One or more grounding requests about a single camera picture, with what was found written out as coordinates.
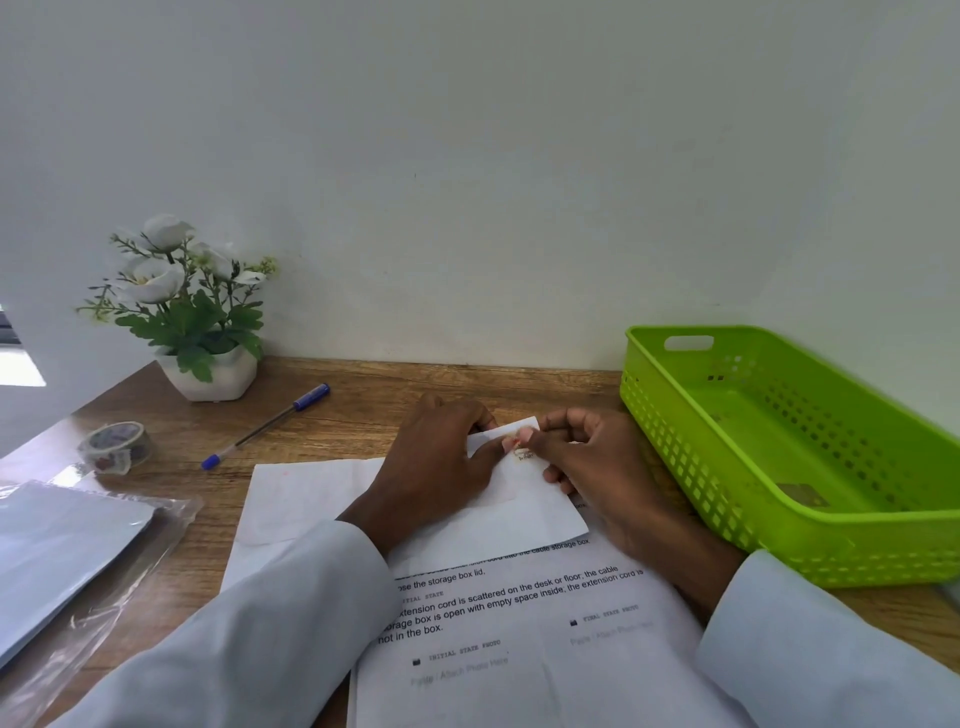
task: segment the blue pen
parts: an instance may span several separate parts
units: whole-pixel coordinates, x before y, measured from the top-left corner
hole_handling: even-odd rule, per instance
[[[205,471],[213,470],[218,465],[220,465],[220,463],[223,462],[224,458],[226,458],[232,452],[234,452],[239,448],[242,448],[254,437],[259,435],[264,430],[269,429],[272,425],[275,425],[276,423],[278,423],[280,420],[282,420],[284,417],[289,415],[291,412],[302,412],[304,409],[309,407],[315,401],[322,400],[328,394],[330,394],[330,386],[328,384],[321,384],[316,389],[311,389],[309,392],[303,395],[300,399],[298,399],[289,407],[287,407],[285,410],[283,410],[278,415],[276,415],[276,417],[270,418],[269,420],[267,420],[267,422],[265,422],[263,425],[255,429],[250,434],[244,435],[235,443],[233,443],[233,445],[229,446],[228,448],[222,449],[217,454],[210,455],[208,458],[206,458],[204,462],[200,464],[200,467],[203,468]]]

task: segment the white shirt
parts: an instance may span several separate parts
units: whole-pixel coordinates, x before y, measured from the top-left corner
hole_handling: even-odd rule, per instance
[[[53,725],[305,728],[400,603],[366,535],[320,523]],[[759,728],[960,726],[960,676],[763,551],[733,578],[696,664]]]

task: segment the basket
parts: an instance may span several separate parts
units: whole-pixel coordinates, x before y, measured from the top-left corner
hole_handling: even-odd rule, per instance
[[[822,587],[960,573],[960,442],[770,331],[634,327],[620,397],[717,534]]]

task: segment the white wall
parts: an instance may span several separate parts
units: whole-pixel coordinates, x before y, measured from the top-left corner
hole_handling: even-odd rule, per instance
[[[960,14],[916,5],[4,0],[0,303],[49,386],[0,410],[147,360],[71,306],[169,211],[278,255],[276,352],[616,368],[759,321],[960,431]]]

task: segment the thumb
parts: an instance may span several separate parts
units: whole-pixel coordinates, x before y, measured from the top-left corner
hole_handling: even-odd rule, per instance
[[[476,449],[476,452],[470,458],[469,472],[470,477],[481,489],[486,488],[490,483],[493,469],[497,463],[503,460],[503,456],[512,449],[512,445],[513,443],[506,438],[498,437]]]
[[[562,471],[567,471],[570,455],[577,447],[532,427],[521,427],[516,431],[516,438],[521,447],[532,450],[535,455],[542,457],[551,465],[556,465]]]

